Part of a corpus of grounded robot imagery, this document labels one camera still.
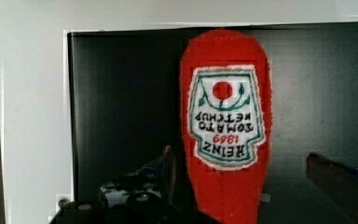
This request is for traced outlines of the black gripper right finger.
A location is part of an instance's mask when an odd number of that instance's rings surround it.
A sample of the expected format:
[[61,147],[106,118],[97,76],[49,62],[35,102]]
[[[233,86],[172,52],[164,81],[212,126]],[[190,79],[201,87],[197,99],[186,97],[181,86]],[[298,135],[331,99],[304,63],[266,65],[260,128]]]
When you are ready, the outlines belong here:
[[358,169],[311,152],[307,178],[352,223],[358,224]]

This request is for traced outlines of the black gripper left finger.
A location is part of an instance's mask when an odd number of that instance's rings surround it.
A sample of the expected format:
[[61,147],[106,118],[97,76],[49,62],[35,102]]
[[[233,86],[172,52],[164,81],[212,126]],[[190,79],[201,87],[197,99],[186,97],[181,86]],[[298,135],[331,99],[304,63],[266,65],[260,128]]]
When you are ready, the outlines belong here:
[[101,201],[106,205],[126,202],[132,194],[151,193],[172,204],[176,176],[176,158],[171,146],[162,155],[136,171],[117,175],[100,186]]

